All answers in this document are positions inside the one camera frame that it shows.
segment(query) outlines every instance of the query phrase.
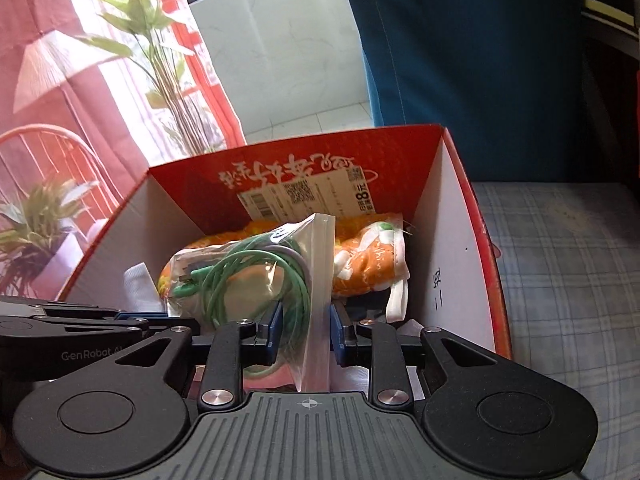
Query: checkered bed sheet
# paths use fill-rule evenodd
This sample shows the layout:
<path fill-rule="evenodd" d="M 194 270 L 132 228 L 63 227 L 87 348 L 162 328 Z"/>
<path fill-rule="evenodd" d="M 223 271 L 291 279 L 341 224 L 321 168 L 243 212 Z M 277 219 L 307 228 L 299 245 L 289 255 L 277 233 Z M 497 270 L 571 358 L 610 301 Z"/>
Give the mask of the checkered bed sheet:
<path fill-rule="evenodd" d="M 640 479 L 640 208 L 617 184 L 474 184 L 517 362 L 599 420 L 583 473 Z"/>

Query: lampshade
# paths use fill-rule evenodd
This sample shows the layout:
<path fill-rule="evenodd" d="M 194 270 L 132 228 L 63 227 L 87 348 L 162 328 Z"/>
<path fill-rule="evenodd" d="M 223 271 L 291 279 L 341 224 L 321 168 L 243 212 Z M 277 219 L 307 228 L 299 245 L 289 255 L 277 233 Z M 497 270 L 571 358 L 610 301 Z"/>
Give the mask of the lampshade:
<path fill-rule="evenodd" d="M 14 113 L 82 70 L 116 58 L 59 30 L 44 34 L 24 50 L 15 86 Z"/>

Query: cardboard box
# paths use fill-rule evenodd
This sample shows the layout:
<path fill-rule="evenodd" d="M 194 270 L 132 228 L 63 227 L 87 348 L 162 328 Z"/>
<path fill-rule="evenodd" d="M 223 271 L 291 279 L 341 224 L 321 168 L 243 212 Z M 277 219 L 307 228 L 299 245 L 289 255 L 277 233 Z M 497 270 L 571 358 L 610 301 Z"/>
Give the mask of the cardboard box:
<path fill-rule="evenodd" d="M 145 262 L 159 276 L 175 252 L 241 229 L 248 212 L 299 221 L 373 210 L 410 226 L 408 317 L 511 357 L 492 244 L 451 137 L 434 125 L 275 140 L 151 168 L 62 298 L 122 307 L 127 268 Z"/>

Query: green cable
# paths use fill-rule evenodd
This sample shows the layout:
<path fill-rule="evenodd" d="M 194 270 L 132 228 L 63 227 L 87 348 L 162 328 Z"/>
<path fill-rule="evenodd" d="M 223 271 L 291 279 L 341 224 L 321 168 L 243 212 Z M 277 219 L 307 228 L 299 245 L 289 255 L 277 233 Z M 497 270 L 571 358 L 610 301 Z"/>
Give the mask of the green cable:
<path fill-rule="evenodd" d="M 300 349 L 306 337 L 310 315 L 310 298 L 305 283 L 305 273 L 300 264 L 287 254 L 276 254 L 262 250 L 265 245 L 275 245 L 271 242 L 271 234 L 255 235 L 238 242 L 217 263 L 202 269 L 192 270 L 190 281 L 178 285 L 173 290 L 176 298 L 193 296 L 198 292 L 202 298 L 202 305 L 206 319 L 217 328 L 228 322 L 225 307 L 225 292 L 227 280 L 238 272 L 257 264 L 278 265 L 284 272 L 282 287 L 278 295 L 259 305 L 251 314 L 251 319 L 259 319 L 271 301 L 282 301 L 284 308 L 284 323 L 280 347 L 284 351 L 284 358 L 292 358 Z M 278 245 L 287 247 L 300 254 L 300 247 L 294 240 L 282 240 Z M 249 367 L 245 375 L 259 378 L 276 371 L 283 359 L 278 355 L 276 364 L 271 367 Z"/>

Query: marble wall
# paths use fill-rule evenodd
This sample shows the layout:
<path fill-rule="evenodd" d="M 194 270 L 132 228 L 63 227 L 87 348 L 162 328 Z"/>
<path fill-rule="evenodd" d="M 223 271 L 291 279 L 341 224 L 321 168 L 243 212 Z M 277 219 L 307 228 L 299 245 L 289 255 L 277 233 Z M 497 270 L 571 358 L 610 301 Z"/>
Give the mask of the marble wall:
<path fill-rule="evenodd" d="M 199 0 L 191 11 L 246 134 L 368 100 L 348 0 Z"/>

